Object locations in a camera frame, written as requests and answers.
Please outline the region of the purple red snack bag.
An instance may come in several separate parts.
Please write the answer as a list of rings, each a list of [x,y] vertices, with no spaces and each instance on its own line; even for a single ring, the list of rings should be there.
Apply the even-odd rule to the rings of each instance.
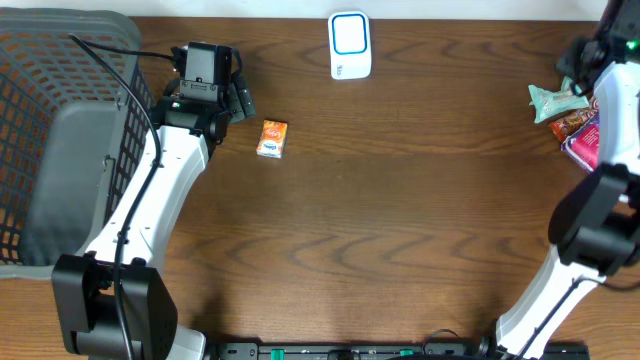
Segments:
[[[598,164],[600,140],[599,116],[595,115],[561,145],[561,150],[587,172]]]

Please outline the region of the brown orange candy bar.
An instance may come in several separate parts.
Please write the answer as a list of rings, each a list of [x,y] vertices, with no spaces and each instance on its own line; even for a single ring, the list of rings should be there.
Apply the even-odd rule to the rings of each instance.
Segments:
[[[589,106],[573,110],[568,115],[552,121],[549,128],[560,142],[564,142],[570,135],[577,132],[589,120],[593,119],[599,111],[599,103],[595,97],[589,100]]]

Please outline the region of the small orange snack packet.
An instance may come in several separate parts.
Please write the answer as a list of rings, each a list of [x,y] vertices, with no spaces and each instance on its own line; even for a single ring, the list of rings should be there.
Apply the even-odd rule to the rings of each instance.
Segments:
[[[264,120],[256,153],[259,156],[280,159],[284,153],[287,132],[286,122]]]

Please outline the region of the teal snack packet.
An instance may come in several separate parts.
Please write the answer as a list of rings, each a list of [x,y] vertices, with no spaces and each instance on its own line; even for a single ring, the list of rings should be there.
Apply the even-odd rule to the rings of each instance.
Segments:
[[[528,91],[531,97],[529,105],[535,108],[534,123],[542,123],[567,111],[587,108],[589,106],[587,97],[577,96],[573,90],[581,92],[569,77],[563,78],[561,87],[556,92],[529,85]]]

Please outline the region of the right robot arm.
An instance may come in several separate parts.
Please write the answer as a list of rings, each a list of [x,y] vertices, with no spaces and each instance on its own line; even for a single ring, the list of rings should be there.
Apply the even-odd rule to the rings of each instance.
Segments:
[[[574,307],[604,287],[622,267],[639,261],[639,4],[611,0],[591,38],[579,37],[557,70],[571,92],[599,103],[601,147],[592,172],[558,204],[551,243],[540,270],[516,304],[501,315],[484,359],[540,359]]]

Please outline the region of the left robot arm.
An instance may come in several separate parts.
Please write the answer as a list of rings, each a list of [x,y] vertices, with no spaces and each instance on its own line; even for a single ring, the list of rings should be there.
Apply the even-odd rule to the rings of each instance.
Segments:
[[[145,147],[117,208],[51,282],[63,344],[99,359],[203,359],[207,338],[179,324],[163,282],[170,235],[230,124],[253,117],[240,52],[191,42],[170,57],[178,78],[150,109]]]

